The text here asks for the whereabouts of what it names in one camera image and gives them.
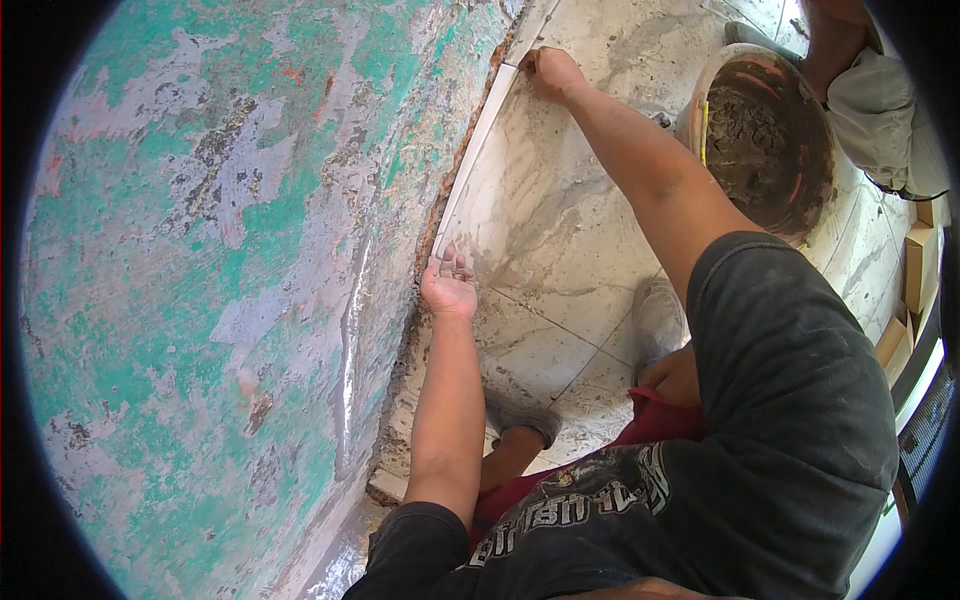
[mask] dusty shoe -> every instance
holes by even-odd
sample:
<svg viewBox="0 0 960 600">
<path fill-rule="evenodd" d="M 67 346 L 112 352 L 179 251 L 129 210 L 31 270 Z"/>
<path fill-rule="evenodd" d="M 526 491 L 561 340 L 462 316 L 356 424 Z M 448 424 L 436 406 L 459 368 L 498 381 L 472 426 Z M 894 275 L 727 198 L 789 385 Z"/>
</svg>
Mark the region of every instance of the dusty shoe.
<svg viewBox="0 0 960 600">
<path fill-rule="evenodd" d="M 748 43 L 756 46 L 763 46 L 767 50 L 773 50 L 780 56 L 784 57 L 787 62 L 795 67 L 800 68 L 800 61 L 803 59 L 799 54 L 790 52 L 750 25 L 737 23 L 736 21 L 727 21 L 727 24 L 724 25 L 723 31 L 724 43 L 726 44 Z"/>
<path fill-rule="evenodd" d="M 668 279 L 648 277 L 640 282 L 634 292 L 633 326 L 636 385 L 644 369 L 684 345 L 686 316 Z"/>
<path fill-rule="evenodd" d="M 543 409 L 515 410 L 510 408 L 513 403 L 499 392 L 485 388 L 483 394 L 487 401 L 487 422 L 498 435 L 511 427 L 526 425 L 540 432 L 545 450 L 553 445 L 564 426 L 564 420 L 556 413 Z M 494 441 L 493 447 L 498 445 L 499 440 Z"/>
</svg>

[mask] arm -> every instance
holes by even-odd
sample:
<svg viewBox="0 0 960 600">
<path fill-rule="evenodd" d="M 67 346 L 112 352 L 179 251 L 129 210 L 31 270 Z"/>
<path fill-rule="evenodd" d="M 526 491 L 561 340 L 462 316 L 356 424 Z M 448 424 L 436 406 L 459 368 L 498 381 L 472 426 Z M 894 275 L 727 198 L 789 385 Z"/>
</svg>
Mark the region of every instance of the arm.
<svg viewBox="0 0 960 600">
<path fill-rule="evenodd" d="M 403 503 L 440 504 L 469 529 L 480 489 L 485 408 L 471 324 L 476 276 L 455 254 L 450 245 L 443 261 L 431 256 L 420 287 L 433 315 L 433 335 Z"/>
<path fill-rule="evenodd" d="M 577 121 L 600 164 L 630 202 L 684 306 L 690 272 L 710 242 L 730 231 L 762 230 L 731 204 L 683 144 L 591 87 L 566 52 L 539 48 L 520 67 L 541 98 L 563 105 Z"/>
</svg>

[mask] person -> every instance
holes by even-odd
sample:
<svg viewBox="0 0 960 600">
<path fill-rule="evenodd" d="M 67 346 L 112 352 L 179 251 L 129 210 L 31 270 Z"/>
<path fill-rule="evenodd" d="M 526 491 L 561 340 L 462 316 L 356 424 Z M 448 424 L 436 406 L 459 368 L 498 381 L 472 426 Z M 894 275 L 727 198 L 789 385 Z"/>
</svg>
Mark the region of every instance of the person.
<svg viewBox="0 0 960 600">
<path fill-rule="evenodd" d="M 806 259 L 669 133 L 591 87 L 562 50 L 521 66 L 580 126 L 669 278 L 635 298 L 649 368 L 634 419 L 613 444 L 517 478 L 556 429 L 494 407 L 512 418 L 483 457 L 476 275 L 446 248 L 420 286 L 433 331 L 407 492 L 345 598 L 843 596 L 898 467 L 873 345 Z"/>
<path fill-rule="evenodd" d="M 827 109 L 851 162 L 884 193 L 923 201 L 948 191 L 949 176 L 926 105 L 862 0 L 804 0 L 810 46 L 801 58 L 744 23 L 725 27 L 728 44 L 746 42 L 781 55 Z"/>
</svg>

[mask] red cloth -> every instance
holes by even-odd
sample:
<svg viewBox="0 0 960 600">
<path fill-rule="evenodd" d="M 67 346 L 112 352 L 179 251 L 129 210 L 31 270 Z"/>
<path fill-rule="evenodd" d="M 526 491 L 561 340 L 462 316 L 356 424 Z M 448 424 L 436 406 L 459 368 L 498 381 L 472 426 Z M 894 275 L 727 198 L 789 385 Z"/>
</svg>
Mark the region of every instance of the red cloth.
<svg viewBox="0 0 960 600">
<path fill-rule="evenodd" d="M 704 438 L 704 413 L 700 406 L 680 408 L 667 404 L 652 388 L 646 386 L 632 388 L 627 394 L 634 401 L 634 419 L 627 423 L 616 440 L 605 445 L 605 448 L 663 440 L 700 442 Z M 483 541 L 487 532 L 504 513 L 530 493 L 539 480 L 566 467 L 518 477 L 499 488 L 481 493 L 473 512 L 470 551 Z"/>
</svg>

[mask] wall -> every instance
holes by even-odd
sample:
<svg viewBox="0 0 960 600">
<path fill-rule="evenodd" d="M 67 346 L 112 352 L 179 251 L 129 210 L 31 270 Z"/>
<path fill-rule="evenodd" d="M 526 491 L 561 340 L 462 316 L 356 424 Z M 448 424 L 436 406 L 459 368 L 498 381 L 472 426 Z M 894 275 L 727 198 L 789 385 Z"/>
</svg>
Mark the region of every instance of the wall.
<svg viewBox="0 0 960 600">
<path fill-rule="evenodd" d="M 60 490 L 130 596 L 289 597 L 362 493 L 511 20 L 368 4 L 128 2 L 64 91 L 22 342 Z"/>
</svg>

